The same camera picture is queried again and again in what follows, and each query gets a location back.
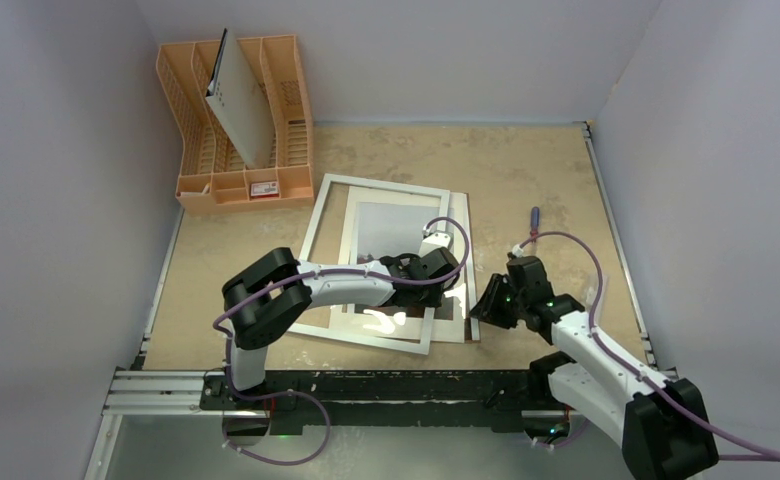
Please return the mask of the matted photo print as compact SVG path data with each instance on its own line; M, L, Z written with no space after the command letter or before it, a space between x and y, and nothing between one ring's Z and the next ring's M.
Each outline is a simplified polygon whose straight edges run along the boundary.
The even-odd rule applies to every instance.
M440 215L437 197L351 186L348 189L337 262L365 263L383 256L418 253L423 226ZM335 306L329 327L371 337L415 341L433 320L433 342L466 340L467 284L459 280L436 309Z

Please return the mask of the blue handled screwdriver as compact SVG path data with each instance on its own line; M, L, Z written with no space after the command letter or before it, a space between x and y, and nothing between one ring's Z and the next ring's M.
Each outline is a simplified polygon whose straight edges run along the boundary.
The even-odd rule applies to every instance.
M541 210L538 206L534 206L531 209L530 214L530 238L531 242L535 243L540 231Z

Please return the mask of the white picture frame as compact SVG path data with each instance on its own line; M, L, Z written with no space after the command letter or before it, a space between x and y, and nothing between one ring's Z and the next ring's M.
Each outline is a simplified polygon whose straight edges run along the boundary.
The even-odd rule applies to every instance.
M338 183L341 185L376 189L379 191L398 192L398 193L405 193L410 195L433 197L439 200L438 216L447 217L448 207L450 204L449 190L345 176L339 174L326 174L323 177L323 180L321 182L316 203L313 208L310 221L308 223L305 239L303 241L302 248L298 255L298 258L301 261L307 261L312 252L314 240L316 237L316 232L319 223L322 219L325 202L329 190L334 183ZM421 326L420 339L418 343L342 332L335 329L321 328L318 326L304 325L301 323L294 323L290 327L289 333L305 335L305 336L320 338L324 340L333 340L333 341L346 342L346 343L357 344L362 346L395 350L404 353L427 355L430 350L433 323L434 323L434 309L427 309L425 312L425 319L423 320L423 324Z

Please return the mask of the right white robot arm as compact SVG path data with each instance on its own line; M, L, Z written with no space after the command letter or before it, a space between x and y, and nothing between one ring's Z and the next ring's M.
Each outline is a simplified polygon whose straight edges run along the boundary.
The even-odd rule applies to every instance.
M525 387L542 407L569 406L620 447L636 479L688 479L719 461L699 389L670 381L592 325L571 295L554 293L543 262L511 255L492 275L473 318L500 328L525 321L556 353L529 365Z

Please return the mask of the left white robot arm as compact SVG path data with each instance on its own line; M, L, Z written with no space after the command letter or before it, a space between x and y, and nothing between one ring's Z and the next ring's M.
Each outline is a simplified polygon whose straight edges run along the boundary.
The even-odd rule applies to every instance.
M268 347L307 310L346 304L369 307L441 305L462 266L446 247L420 256L404 253L357 265L297 260L276 248L222 287L225 312L216 321L229 341L225 395L238 408L263 399Z

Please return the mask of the clear plastic screwdriver packaging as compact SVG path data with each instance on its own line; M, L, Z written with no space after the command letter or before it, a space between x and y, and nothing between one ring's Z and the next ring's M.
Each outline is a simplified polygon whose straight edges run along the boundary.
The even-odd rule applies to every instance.
M608 284L609 276L606 273L602 275L602 280L599 280L596 274L589 274L587 277L584 287L584 299L586 300L587 309L595 306L593 315L595 323L599 323L602 319Z

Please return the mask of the small red white box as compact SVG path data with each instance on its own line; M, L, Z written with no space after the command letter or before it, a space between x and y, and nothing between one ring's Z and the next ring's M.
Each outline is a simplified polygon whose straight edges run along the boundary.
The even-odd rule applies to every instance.
M252 199L279 197L279 185L273 181L251 183L249 195Z

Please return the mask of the orange plastic file organizer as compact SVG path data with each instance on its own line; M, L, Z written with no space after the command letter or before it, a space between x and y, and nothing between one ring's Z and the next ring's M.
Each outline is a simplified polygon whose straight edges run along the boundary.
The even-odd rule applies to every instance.
M183 141L190 215L314 202L314 125L294 35L167 43L156 71Z

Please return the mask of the white board in organizer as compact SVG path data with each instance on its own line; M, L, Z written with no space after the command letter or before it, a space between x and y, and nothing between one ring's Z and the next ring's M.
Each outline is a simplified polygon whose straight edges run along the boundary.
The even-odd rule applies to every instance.
M205 100L245 166L268 167L275 136L271 108L241 46L227 28Z

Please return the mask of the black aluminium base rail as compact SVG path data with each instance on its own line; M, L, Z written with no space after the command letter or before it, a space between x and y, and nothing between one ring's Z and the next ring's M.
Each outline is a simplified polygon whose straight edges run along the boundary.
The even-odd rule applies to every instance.
M119 371L105 410L255 421L273 435L299 435L325 423L514 433L578 413L550 397L529 397L528 370L270 370L263 384L242 394L230 391L219 369Z

